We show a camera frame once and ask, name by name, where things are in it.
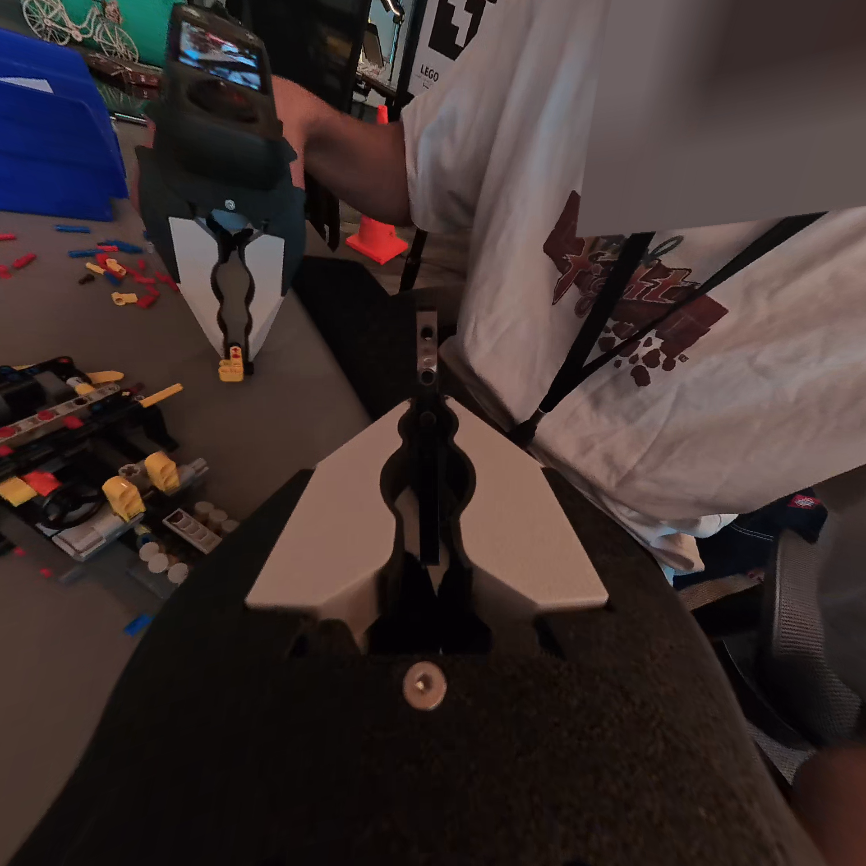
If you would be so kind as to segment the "scattered small lego pieces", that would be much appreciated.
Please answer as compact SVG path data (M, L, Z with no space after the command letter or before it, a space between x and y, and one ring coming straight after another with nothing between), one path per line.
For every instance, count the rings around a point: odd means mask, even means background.
M5 307L148 310L181 297L143 230L3 213L1 236Z

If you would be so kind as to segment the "brown patterned box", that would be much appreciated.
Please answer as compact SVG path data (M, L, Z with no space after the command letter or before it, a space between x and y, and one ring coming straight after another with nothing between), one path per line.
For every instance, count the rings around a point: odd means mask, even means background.
M127 96L143 101L156 99L161 91L162 69L95 51L82 54L92 77Z

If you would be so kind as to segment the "black framed marker sign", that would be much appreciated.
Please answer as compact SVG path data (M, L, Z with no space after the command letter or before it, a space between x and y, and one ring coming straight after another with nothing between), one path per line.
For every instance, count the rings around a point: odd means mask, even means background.
M396 103L403 107L432 89L477 34L496 2L405 2L407 19L400 57Z

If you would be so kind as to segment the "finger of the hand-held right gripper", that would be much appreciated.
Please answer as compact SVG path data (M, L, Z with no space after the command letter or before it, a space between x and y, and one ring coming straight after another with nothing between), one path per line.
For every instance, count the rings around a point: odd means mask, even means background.
M276 319L283 298L285 242L262 231L235 234L239 261L235 342L240 346L244 374L254 373L254 359Z
M170 216L168 225L178 270L175 282L217 356L226 359L229 338L217 279L222 265L221 228L213 231L206 221L178 216Z

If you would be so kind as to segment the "group of tan round lego pieces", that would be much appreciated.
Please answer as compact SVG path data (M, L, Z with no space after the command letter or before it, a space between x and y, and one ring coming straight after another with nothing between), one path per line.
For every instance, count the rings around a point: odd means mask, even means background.
M222 509L205 501L148 513L146 520L135 529L138 558L150 574L166 579L172 586L183 583L193 568L212 553L199 553L162 524L165 516L177 508L182 508L214 531L222 542L241 524Z

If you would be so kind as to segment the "stack of blue bins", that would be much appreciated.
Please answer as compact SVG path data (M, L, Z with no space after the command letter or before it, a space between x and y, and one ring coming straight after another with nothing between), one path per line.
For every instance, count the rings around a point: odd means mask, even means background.
M127 199L120 143L72 49L1 31L1 210L113 222Z

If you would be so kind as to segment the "grey lego plate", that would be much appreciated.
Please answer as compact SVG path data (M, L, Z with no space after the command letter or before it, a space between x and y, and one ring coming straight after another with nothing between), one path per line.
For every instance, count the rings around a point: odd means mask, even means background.
M201 524L182 508L171 511L162 519L162 524L179 539L201 554L213 552L222 539L206 525Z

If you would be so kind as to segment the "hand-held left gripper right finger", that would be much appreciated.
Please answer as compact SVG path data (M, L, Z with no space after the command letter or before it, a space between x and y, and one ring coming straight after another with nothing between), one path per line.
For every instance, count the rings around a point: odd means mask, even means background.
M541 615L609 599L540 464L454 398L454 445L474 472L461 510L461 547L478 615Z

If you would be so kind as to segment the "grey mesh office chair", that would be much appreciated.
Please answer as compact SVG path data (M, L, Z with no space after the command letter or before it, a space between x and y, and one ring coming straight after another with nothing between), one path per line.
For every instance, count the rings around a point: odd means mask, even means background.
M831 669L818 603L821 540L785 530L763 580L745 574L678 591L728 677L759 756L789 796L820 747L853 739L860 697Z

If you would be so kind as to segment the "black lego frame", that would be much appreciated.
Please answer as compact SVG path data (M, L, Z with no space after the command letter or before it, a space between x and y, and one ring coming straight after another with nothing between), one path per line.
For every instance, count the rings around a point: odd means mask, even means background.
M438 313L417 309L417 499L419 559L439 565Z

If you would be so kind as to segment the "teal bicycle poster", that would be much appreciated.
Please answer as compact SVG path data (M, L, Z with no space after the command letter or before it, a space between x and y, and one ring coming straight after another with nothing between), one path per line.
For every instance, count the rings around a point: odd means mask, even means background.
M43 41L164 65L171 1L18 1L15 6Z

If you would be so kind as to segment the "dark pants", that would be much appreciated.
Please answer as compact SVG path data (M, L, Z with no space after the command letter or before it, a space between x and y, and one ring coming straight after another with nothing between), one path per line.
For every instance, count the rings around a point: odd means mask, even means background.
M673 586L682 590L709 580L761 573L781 535L791 531L814 543L827 515L824 502L812 488L740 514L718 533L697 541L703 568L674 578Z

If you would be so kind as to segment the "partly built lego vehicle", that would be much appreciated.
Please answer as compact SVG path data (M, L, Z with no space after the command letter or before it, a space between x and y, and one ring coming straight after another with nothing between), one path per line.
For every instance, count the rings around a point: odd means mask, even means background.
M177 462L161 410L114 371L85 373L62 355L1 369L1 499L9 512L82 565L177 507L209 473Z

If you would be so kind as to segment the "person's left forearm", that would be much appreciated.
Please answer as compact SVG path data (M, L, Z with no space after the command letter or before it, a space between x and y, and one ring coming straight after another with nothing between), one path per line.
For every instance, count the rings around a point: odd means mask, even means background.
M810 756L795 775L792 806L827 864L865 864L865 746Z

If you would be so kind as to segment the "person's right forearm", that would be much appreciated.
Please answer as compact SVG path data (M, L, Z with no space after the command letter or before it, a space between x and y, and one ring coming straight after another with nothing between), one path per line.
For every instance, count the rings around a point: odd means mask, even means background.
M272 92L284 138L296 154L290 169L295 185L303 187L310 177L364 216L412 224L401 122L366 123L277 76Z

